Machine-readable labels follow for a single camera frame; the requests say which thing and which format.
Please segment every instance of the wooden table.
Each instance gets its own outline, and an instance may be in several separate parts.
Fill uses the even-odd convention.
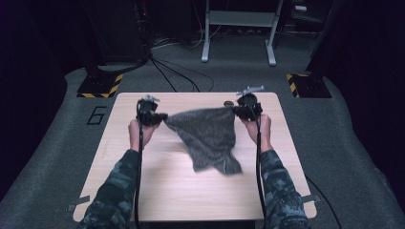
[[[222,107],[226,100],[239,98],[235,93],[151,93],[159,98],[158,113],[169,115],[191,109]],[[272,119],[272,144],[290,172],[301,196],[310,195],[288,125],[276,94],[256,93],[265,114]],[[128,124],[136,117],[137,101],[146,93],[117,96],[98,146],[81,197],[90,201],[76,206],[74,220],[80,221],[99,186],[115,163],[129,148]],[[262,219],[255,175],[256,145],[244,124],[235,119],[236,145],[233,155],[241,163],[241,175],[225,176],[214,168],[195,173],[186,147],[179,136],[164,123],[154,132],[143,151],[142,179],[139,190],[140,221]],[[313,202],[307,202],[309,218],[316,215]]]

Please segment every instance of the wrinkled fabric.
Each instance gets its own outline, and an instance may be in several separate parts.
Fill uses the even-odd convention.
[[[236,141],[232,108],[190,110],[169,115],[164,123],[187,146],[195,172],[211,166],[226,175],[242,172],[231,153]]]

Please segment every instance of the camouflage sleeve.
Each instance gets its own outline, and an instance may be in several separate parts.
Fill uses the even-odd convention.
[[[139,154],[128,150],[98,189],[87,208],[81,228],[126,228],[137,187]]]
[[[287,169],[273,150],[260,155],[266,228],[308,228],[304,204]]]

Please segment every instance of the person's hand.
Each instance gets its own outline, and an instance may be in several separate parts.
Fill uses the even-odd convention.
[[[250,138],[254,141],[257,145],[257,124],[256,121],[248,121],[245,119],[241,119],[241,121],[245,124],[247,128],[247,132],[249,133]],[[270,127],[271,127],[271,119],[267,114],[261,114],[258,117],[258,122],[260,125],[260,133],[261,133],[261,153],[273,150],[270,142]]]
[[[143,148],[151,140],[152,133],[159,127],[159,124],[154,126],[142,126],[143,131]],[[129,142],[131,150],[139,151],[139,123],[137,120],[133,119],[128,125],[129,130]]]

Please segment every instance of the black cable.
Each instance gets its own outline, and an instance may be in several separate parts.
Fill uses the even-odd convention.
[[[305,175],[305,178],[316,188],[316,190],[318,190],[318,192],[322,195],[322,197],[325,199],[325,201],[327,202],[328,206],[330,207],[331,212],[333,213],[334,216],[334,220],[336,221],[338,227],[341,229],[342,228],[342,224],[340,224],[339,218],[337,217],[336,213],[334,212],[333,207],[331,206],[329,200],[327,199],[327,197],[325,197],[325,194],[321,191],[321,189],[307,176]]]
[[[260,132],[260,125],[259,121],[262,119],[257,118],[256,114],[254,114],[253,108],[247,106],[249,110],[252,112],[254,119],[256,120],[256,127],[257,127],[257,142],[256,142],[256,182],[257,182],[257,189],[259,192],[259,199],[260,204],[262,206],[263,218],[264,218],[264,225],[263,228],[266,228],[266,205],[265,199],[263,198],[263,188],[262,188],[262,180],[260,176],[260,153],[262,149],[262,133]]]
[[[164,76],[164,78],[166,79],[166,81],[169,83],[170,87],[172,87],[173,91],[175,91],[175,93],[177,92],[177,90],[175,89],[175,87],[173,86],[173,84],[170,82],[170,80],[167,78],[166,74],[164,74],[164,72],[158,67],[158,65],[155,63],[155,60],[152,57],[149,57],[149,59],[152,61],[152,63],[155,65],[155,67],[159,70],[159,72]]]
[[[187,80],[188,82],[190,82],[194,87],[196,87],[197,91],[200,92],[199,87],[197,86],[197,84],[191,80],[190,78],[188,78],[187,76],[183,75],[182,73],[179,73],[171,68],[169,68],[167,65],[161,63],[160,61],[158,61],[157,59],[155,59],[154,57],[151,57],[154,59],[154,61],[156,61],[157,63],[159,63],[163,68],[165,68],[168,72],[172,73],[172,74],[176,74],[178,76],[180,76],[181,78],[184,78],[185,80]]]
[[[180,67],[180,68],[182,68],[182,69],[184,69],[184,70],[190,71],[190,72],[192,72],[192,73],[200,74],[200,75],[202,75],[202,76],[208,78],[208,79],[211,81],[211,87],[210,87],[209,90],[208,90],[209,92],[211,92],[212,88],[214,87],[214,79],[213,79],[212,77],[206,75],[206,74],[199,73],[199,72],[197,72],[197,71],[187,69],[187,68],[185,68],[185,67],[183,67],[183,66],[181,66],[181,65],[172,63],[172,62],[167,61],[167,60],[158,59],[158,58],[156,58],[156,57],[154,57],[154,59],[156,59],[156,60],[158,60],[158,61],[161,61],[161,62],[165,62],[165,63],[171,64],[171,65],[178,66],[178,67]]]
[[[137,104],[137,112],[138,111],[139,111],[139,102]],[[137,226],[137,229],[140,229],[140,223],[139,223],[139,189],[140,189],[140,177],[141,177],[141,174],[142,174],[143,130],[142,130],[142,124],[140,122],[138,122],[138,124],[139,124],[139,149],[138,149],[139,160],[138,160],[138,179],[137,179],[138,188],[136,190],[135,200],[134,200],[134,218],[135,218],[135,225]]]

